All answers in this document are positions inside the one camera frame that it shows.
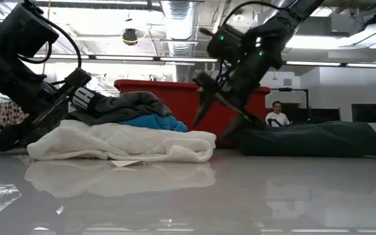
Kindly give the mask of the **black ceiling dome device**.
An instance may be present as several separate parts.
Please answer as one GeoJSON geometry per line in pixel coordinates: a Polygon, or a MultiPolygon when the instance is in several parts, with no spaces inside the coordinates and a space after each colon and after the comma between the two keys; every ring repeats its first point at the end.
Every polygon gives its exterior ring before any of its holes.
{"type": "Polygon", "coordinates": [[[126,28],[121,36],[122,41],[127,46],[136,46],[138,43],[138,37],[136,35],[136,29],[126,28]]]}

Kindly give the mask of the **wide black monitor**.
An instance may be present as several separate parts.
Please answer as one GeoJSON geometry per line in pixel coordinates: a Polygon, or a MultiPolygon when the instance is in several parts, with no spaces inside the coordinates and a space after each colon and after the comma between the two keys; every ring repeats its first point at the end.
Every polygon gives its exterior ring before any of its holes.
{"type": "Polygon", "coordinates": [[[341,120],[340,110],[335,108],[297,108],[292,111],[288,111],[287,116],[294,125],[341,120]]]}

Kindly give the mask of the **dark grey garment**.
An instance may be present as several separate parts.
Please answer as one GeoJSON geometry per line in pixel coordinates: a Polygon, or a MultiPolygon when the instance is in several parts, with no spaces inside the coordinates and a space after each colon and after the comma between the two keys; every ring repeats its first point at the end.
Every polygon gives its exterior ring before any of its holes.
{"type": "Polygon", "coordinates": [[[80,87],[71,100],[75,111],[63,119],[81,121],[86,125],[120,123],[131,119],[155,114],[163,118],[172,111],[156,95],[148,91],[122,93],[117,97],[107,97],[101,93],[80,87]]]}

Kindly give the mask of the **red plastic laundry basket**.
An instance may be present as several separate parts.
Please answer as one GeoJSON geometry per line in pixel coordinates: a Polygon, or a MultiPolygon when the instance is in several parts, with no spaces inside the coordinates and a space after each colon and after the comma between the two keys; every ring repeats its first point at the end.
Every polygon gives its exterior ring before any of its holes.
{"type": "MultiPolygon", "coordinates": [[[[231,117],[236,114],[235,111],[214,102],[204,119],[193,127],[197,107],[199,104],[198,86],[194,83],[183,82],[154,82],[148,80],[116,80],[115,88],[119,92],[148,91],[163,100],[164,104],[171,109],[173,116],[182,121],[188,128],[188,131],[202,131],[214,134],[217,139],[215,144],[219,148],[232,148],[233,143],[228,139],[219,140],[219,136],[228,126],[231,117]]],[[[266,96],[270,89],[262,87],[256,89],[249,98],[246,109],[253,115],[264,120],[266,117],[266,96]]]]}

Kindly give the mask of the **brown dotted cloth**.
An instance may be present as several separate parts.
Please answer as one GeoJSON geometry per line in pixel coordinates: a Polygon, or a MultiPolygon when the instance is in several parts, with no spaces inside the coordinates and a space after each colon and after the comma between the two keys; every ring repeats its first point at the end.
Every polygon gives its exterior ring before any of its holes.
{"type": "Polygon", "coordinates": [[[0,106],[0,125],[5,127],[20,124],[28,115],[15,102],[3,102],[0,106]]]}

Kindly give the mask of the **black garment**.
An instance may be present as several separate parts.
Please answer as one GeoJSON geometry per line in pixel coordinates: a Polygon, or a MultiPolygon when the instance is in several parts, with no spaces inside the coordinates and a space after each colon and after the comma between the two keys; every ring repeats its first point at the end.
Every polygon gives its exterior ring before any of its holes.
{"type": "Polygon", "coordinates": [[[376,155],[376,132],[367,123],[328,121],[244,131],[236,143],[243,155],[363,157],[376,155]]]}

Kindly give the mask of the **blue garment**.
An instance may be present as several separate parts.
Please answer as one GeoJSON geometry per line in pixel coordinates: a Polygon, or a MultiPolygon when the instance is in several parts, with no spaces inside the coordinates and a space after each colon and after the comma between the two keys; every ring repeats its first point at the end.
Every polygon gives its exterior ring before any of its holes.
{"type": "Polygon", "coordinates": [[[119,124],[182,133],[186,133],[188,131],[187,126],[182,121],[177,120],[173,115],[161,117],[156,114],[150,114],[139,116],[128,121],[121,121],[119,124]]]}

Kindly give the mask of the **corrugated silver duct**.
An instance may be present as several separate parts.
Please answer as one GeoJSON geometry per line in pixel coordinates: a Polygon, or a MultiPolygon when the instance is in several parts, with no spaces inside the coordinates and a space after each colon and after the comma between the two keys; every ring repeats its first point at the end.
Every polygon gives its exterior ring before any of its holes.
{"type": "Polygon", "coordinates": [[[197,4],[190,1],[161,1],[168,51],[172,57],[193,57],[197,4]]]}

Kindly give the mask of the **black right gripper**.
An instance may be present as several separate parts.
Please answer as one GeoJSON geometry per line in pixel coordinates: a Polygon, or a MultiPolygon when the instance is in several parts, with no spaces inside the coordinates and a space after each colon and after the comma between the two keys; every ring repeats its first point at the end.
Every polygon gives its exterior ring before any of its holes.
{"type": "Polygon", "coordinates": [[[193,81],[198,85],[200,102],[193,127],[198,126],[212,104],[218,101],[237,113],[219,136],[220,141],[233,138],[245,130],[266,129],[266,122],[254,116],[245,106],[270,68],[278,68],[277,57],[245,57],[215,78],[205,72],[198,74],[193,81]]]}

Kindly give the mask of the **small black monitor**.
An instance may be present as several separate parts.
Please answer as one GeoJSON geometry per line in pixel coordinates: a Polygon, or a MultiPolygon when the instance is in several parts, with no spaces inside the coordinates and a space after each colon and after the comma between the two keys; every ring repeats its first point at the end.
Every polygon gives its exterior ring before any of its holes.
{"type": "Polygon", "coordinates": [[[376,104],[352,104],[352,120],[362,123],[376,123],[376,104]]]}

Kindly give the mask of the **person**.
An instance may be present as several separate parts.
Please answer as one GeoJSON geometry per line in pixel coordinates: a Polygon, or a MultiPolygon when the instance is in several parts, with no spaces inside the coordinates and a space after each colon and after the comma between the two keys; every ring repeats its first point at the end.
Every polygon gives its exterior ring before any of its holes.
{"type": "Polygon", "coordinates": [[[287,127],[290,121],[286,114],[282,113],[282,103],[274,101],[272,111],[266,115],[265,121],[270,127],[287,127]]]}

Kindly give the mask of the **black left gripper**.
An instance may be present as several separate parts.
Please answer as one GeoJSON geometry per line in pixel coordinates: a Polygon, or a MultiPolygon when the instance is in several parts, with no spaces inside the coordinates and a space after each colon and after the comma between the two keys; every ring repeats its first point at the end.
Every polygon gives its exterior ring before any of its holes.
{"type": "Polygon", "coordinates": [[[3,91],[22,111],[28,115],[20,124],[9,125],[0,132],[0,151],[12,149],[21,139],[34,131],[39,124],[52,114],[56,114],[73,98],[75,91],[91,80],[81,68],[75,69],[58,89],[45,82],[17,80],[3,91]]]}

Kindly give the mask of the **white lace garment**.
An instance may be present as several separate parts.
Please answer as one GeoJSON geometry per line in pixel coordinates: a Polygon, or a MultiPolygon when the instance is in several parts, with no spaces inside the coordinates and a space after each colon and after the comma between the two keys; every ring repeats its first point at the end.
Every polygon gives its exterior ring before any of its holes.
{"type": "Polygon", "coordinates": [[[115,123],[86,125],[66,119],[27,146],[30,157],[63,160],[77,157],[102,160],[186,162],[208,161],[217,137],[204,131],[156,130],[115,123]]]}

